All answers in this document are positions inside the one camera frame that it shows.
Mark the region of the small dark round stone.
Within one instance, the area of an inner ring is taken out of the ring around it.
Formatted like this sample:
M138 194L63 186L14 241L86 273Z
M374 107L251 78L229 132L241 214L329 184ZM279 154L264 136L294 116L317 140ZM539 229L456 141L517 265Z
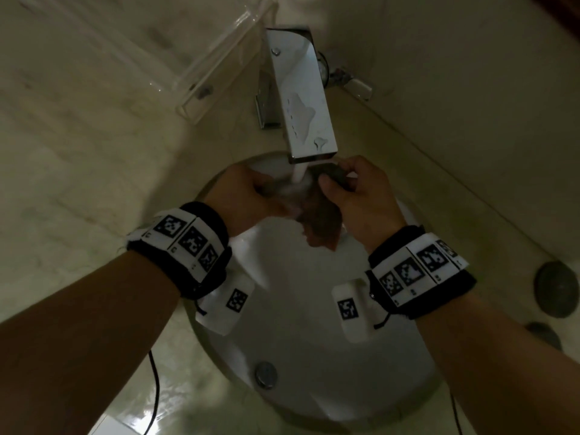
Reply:
M534 336L544 341L548 345L554 347L558 351L563 351L562 341L555 330L548 324L543 322L529 322L525 325L526 330Z

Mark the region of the white round sink basin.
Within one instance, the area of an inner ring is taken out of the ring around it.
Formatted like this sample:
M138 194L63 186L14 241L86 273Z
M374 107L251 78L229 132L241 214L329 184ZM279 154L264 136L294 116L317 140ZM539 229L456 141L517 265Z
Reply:
M231 239L228 270L245 272L256 288L227 336L198 324L195 303L184 301L203 349L293 424L340 431L420 407L442 380L413 322L392 316L361 344L344 336L331 290L366 277L364 247L343 229L336 251L312 248L301 232L295 221L270 217ZM259 361L277 369L272 390L255 382Z

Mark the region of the chrome fitting behind faucet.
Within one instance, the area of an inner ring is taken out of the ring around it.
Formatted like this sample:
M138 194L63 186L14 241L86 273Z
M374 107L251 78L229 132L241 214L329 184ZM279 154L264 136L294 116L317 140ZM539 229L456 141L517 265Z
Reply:
M341 54L316 50L316 55L323 88L341 87L361 102L370 101L373 87L349 69Z

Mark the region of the person's left forearm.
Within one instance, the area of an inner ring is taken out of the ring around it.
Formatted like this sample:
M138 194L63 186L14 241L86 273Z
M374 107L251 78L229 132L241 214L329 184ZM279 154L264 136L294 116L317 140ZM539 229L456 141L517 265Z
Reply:
M0 323L0 435L88 435L179 298L129 251Z

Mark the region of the brown wet cloth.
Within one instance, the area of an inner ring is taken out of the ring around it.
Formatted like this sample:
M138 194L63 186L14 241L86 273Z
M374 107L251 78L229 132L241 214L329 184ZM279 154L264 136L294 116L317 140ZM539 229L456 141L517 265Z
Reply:
M288 175L259 187L258 193L287 207L292 218L302 225L311 247L336 251L343 217L338 206L324 195L318 182L321 175L328 176L345 190L350 189L344 169L336 163L326 162L309 166L300 182L292 182Z

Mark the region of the person's right hand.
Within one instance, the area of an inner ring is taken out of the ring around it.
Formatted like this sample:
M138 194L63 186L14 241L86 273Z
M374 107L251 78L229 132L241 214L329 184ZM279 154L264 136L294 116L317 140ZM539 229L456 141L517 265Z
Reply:
M337 205L346 230L372 254L384 241L407 225L387 174L364 156L343 159L339 167L355 173L349 200Z

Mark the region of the person's right forearm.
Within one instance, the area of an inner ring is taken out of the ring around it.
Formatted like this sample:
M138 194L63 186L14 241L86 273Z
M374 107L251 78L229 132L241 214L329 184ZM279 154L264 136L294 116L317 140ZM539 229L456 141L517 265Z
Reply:
M416 320L478 435L580 435L580 364L474 293Z

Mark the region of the white flat object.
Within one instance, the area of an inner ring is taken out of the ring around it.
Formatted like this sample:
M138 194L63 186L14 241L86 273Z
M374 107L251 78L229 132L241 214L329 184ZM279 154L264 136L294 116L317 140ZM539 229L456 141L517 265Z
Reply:
M102 414L93 425L88 435L156 435L157 423L153 415L146 412L144 417L127 417L117 419L109 414Z

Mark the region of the large dark round stone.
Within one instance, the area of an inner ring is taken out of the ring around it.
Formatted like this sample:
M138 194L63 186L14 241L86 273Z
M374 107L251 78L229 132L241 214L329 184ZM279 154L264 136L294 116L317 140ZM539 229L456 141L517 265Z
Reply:
M565 319L580 305L580 282L576 273L561 261L546 262L535 274L533 294L545 314Z

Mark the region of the black wristband with marker tags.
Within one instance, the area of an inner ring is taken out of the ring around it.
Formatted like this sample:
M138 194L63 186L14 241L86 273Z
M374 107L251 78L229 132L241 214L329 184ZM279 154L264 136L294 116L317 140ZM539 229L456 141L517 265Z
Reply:
M405 226L368 257L371 298L391 315L416 320L471 291L469 263L422 226Z
M144 256L175 284L182 298L199 300L226 280L233 255L226 225L202 202L157 213L126 237L126 249Z

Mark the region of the clear acrylic tray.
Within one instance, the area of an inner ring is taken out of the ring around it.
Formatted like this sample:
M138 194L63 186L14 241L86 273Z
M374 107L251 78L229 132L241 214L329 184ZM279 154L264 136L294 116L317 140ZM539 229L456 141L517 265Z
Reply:
M275 0L18 0L125 65L192 123L259 52Z

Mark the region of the person's left hand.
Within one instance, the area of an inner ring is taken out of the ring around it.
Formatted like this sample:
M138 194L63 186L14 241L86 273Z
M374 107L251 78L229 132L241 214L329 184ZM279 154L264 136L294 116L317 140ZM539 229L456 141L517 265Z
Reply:
M252 186L250 170L244 164L229 166L204 199L223 220L229 237L242 234L265 218L290 218L283 203L260 195L261 188Z

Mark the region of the chrome rectangular faucet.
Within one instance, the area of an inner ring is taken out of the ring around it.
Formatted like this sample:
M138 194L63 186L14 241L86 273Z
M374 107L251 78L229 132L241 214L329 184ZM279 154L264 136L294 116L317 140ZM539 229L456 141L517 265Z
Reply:
M255 105L262 130L282 130L291 164L329 160L337 154L309 28L264 28Z

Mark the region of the chrome sink drain plug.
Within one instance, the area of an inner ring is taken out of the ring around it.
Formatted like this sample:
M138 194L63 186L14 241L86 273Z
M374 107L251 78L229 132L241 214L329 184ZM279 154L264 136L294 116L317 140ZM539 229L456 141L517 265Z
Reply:
M268 361L259 361L254 370L255 382L263 390L272 390L279 380L276 367Z

